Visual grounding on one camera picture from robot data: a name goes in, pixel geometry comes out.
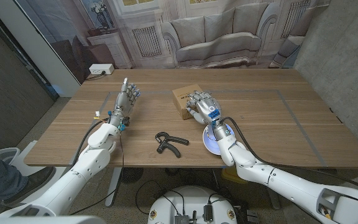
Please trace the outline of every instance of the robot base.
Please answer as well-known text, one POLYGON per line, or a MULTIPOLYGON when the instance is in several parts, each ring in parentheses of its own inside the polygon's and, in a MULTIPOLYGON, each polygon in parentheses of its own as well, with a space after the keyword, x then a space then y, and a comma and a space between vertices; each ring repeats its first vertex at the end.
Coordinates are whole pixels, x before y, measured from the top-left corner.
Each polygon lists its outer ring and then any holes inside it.
MULTIPOLYGON (((164 196, 168 198, 177 208, 165 198, 160 197, 152 205, 149 213, 148 223, 177 223, 179 220, 188 220, 193 218, 193 212, 196 211, 197 221, 194 223, 237 223, 237 218, 234 214, 234 209, 227 200, 219 200, 214 202, 212 206, 212 221, 206 222, 204 220, 204 206, 208 204, 208 198, 211 194, 216 193, 211 189, 200 186, 182 186, 173 189, 181 193, 185 199, 185 215, 188 217, 181 217, 183 211, 183 200, 180 195, 175 192, 168 191, 164 196)), ((211 202, 222 198, 219 194, 211 197, 211 202)))

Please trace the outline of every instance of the small brown box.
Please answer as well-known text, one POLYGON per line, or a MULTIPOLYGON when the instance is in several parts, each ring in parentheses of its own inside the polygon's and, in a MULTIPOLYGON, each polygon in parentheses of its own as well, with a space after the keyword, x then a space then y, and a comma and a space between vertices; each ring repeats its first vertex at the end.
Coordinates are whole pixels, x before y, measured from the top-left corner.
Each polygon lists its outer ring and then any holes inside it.
POLYGON ((173 93, 173 104, 177 107, 177 110, 179 112, 179 115, 182 119, 189 119, 193 116, 187 111, 186 109, 186 103, 190 100, 190 97, 188 96, 189 93, 194 93, 194 91, 200 91, 203 90, 197 85, 190 85, 183 88, 179 88, 176 90, 172 90, 173 93))

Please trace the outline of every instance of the blue connector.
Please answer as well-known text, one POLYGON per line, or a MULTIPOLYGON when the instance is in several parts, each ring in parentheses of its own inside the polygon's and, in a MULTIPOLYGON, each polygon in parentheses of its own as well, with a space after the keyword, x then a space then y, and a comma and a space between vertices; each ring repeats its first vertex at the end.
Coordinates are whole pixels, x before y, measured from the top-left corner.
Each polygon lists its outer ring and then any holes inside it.
POLYGON ((212 128, 215 128, 216 127, 216 121, 212 121, 211 126, 212 126, 212 128))

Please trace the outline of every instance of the electrical outlet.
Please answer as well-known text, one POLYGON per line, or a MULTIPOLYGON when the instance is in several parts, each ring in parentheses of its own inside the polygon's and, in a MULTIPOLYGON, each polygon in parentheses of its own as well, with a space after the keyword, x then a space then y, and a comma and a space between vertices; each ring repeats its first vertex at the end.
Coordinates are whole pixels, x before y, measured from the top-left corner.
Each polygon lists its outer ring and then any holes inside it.
POLYGON ((114 71, 114 66, 112 64, 93 64, 89 68, 92 75, 99 75, 102 74, 102 72, 106 72, 107 75, 112 74, 112 71, 114 71))

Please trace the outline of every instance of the white robotic arm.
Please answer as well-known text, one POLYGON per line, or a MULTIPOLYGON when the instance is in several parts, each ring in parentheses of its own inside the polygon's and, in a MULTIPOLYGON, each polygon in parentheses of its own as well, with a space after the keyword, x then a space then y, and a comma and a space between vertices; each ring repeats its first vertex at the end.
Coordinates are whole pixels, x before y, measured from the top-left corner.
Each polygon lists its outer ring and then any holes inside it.
POLYGON ((135 85, 128 86, 125 78, 114 111, 107 122, 88 138, 88 145, 75 165, 41 197, 31 203, 1 213, 0 218, 66 215, 87 181, 109 164, 110 153, 116 147, 115 140, 125 126, 128 126, 128 116, 139 95, 139 90, 135 90, 135 85))
POLYGON ((189 112, 198 122, 212 125, 222 160, 227 166, 235 165, 240 178, 274 190, 321 223, 358 222, 358 190, 316 184, 259 161, 230 133, 214 98, 197 91, 190 97, 189 112), (196 106, 199 113, 191 106, 196 106))

